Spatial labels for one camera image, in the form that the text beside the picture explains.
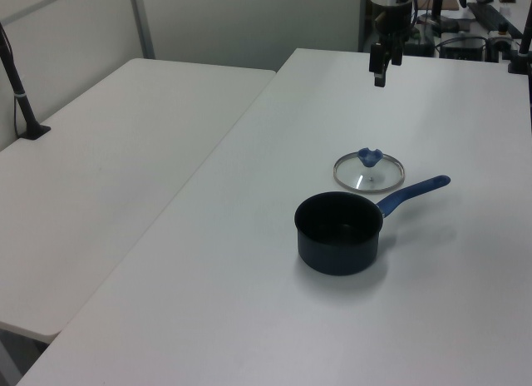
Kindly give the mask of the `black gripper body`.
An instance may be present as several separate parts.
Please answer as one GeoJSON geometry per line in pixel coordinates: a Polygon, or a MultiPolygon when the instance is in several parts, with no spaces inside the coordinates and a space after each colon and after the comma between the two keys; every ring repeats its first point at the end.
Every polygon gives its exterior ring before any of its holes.
{"type": "Polygon", "coordinates": [[[379,43],[390,50],[402,45],[410,35],[413,3],[391,7],[373,3],[372,9],[379,43]]]}

